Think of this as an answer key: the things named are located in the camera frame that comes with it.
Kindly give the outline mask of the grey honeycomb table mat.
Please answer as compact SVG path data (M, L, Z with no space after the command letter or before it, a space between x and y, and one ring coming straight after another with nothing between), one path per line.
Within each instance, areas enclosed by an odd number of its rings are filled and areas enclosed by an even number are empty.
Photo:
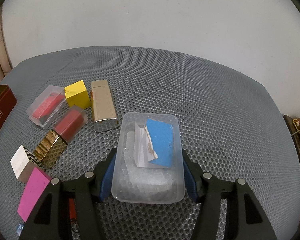
M167 50L76 48L1 82L0 239L291 239L300 165L266 88Z

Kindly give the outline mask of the clear box with blue paper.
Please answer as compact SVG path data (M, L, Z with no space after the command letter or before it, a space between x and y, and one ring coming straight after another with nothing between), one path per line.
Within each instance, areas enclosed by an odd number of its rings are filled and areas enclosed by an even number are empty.
M183 156L175 116L123 116L111 193L127 203L172 204L183 199Z

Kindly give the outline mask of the pink rectangular block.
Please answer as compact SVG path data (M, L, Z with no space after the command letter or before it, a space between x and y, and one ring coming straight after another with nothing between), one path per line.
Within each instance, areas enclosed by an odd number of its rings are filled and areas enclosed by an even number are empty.
M37 200L44 192L51 178L41 169L35 167L26 183L17 209L23 221L27 221Z

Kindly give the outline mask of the blue patterned keychain case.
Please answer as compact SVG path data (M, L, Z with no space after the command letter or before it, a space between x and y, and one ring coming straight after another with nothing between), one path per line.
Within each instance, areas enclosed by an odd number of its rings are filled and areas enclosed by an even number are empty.
M18 224L18 226L17 226L17 228L16 228L16 232L17 232L17 235L18 236L21 236L21 233L22 233L22 230L23 230L23 228L24 228L24 223L19 223Z

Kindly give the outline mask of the yellow striped cube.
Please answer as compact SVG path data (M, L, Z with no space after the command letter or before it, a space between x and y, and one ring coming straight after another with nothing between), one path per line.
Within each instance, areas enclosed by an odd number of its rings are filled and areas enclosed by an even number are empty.
M83 80L70 84L64 88L65 99L69 107L78 106L87 109L91 106L88 91Z

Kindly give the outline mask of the white striped cube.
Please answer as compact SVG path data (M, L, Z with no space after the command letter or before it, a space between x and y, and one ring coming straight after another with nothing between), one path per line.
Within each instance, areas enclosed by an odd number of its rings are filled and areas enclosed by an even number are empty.
M42 168L38 158L23 145L16 150L10 163L16 179L23 183L28 182L35 167Z

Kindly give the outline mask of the clear box with red card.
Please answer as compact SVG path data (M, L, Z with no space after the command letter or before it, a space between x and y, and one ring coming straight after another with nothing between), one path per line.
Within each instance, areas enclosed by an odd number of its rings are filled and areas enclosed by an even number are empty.
M34 124L47 129L65 103L64 88L49 85L30 104L26 113Z

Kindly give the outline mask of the red rounded case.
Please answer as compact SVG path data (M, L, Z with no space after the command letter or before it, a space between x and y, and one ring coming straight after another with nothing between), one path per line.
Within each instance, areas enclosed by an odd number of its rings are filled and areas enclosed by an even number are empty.
M69 199L69 217L71 222L77 221L76 204L73 198Z

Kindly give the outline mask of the gold lipstick with clear cap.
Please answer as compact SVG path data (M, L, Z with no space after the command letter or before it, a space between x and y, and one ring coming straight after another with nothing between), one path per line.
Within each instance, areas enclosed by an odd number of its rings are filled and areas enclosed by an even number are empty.
M72 106L58 120L34 150L34 155L45 168L52 168L77 132L88 120L84 109Z

